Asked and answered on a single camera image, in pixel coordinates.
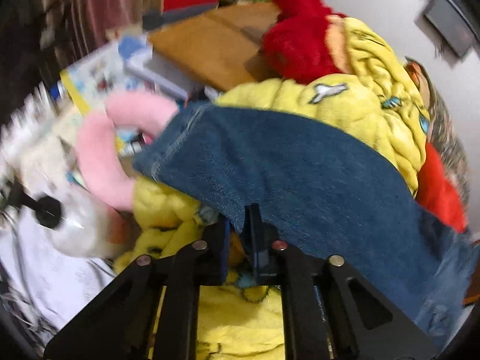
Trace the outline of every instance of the white wall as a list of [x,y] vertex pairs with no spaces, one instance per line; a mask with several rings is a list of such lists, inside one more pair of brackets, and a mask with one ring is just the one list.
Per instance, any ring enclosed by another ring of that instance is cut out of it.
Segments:
[[357,17],[383,37],[399,59],[409,56],[427,69],[452,114],[455,130],[469,157],[469,221],[480,237],[480,59],[474,50],[454,66],[435,57],[435,45],[415,21],[428,0],[325,0]]

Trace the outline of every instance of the blue towel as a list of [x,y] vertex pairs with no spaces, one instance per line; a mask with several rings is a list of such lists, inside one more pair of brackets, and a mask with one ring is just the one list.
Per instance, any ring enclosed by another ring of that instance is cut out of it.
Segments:
[[[258,203],[282,239],[316,257],[342,255],[440,346],[448,338],[478,248],[419,207],[397,169],[354,137],[297,115],[199,103],[134,166],[218,209],[241,238],[243,208]],[[447,293],[441,281],[453,284]]]

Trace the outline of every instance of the cartoon print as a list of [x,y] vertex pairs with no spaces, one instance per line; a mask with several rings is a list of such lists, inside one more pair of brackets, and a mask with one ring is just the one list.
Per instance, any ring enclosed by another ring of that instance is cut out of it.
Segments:
[[422,131],[426,134],[428,132],[428,127],[430,126],[430,122],[428,119],[420,113],[420,127]]
[[383,108],[395,108],[402,105],[402,101],[398,97],[390,97],[382,103]]
[[343,91],[346,91],[349,86],[344,82],[337,85],[317,84],[315,85],[315,92],[317,94],[309,101],[308,104],[318,104],[325,97],[335,96]]

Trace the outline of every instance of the white fabric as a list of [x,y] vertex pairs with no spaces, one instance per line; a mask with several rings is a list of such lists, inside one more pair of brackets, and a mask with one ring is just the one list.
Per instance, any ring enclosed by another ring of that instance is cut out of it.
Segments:
[[51,230],[39,225],[30,209],[22,209],[16,231],[21,255],[13,232],[0,231],[0,258],[10,285],[28,299],[19,270],[22,263],[34,308],[58,330],[114,278],[101,259],[74,258],[57,251],[47,236]]

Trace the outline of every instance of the patterned fabric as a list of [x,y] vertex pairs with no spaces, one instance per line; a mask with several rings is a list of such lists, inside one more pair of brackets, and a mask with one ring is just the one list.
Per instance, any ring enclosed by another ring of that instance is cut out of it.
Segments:
[[426,81],[428,85],[429,99],[428,112],[430,114],[430,128],[428,139],[440,154],[440,158],[445,167],[446,176],[457,189],[462,203],[467,208],[470,197],[470,183],[467,154],[462,142],[455,134],[452,117],[448,112],[448,108],[443,100],[440,92],[432,84],[425,68],[417,61],[406,58],[408,64],[405,66],[410,71],[413,64],[417,64],[421,69],[422,76],[418,77],[417,85],[420,86],[422,93],[422,83]]

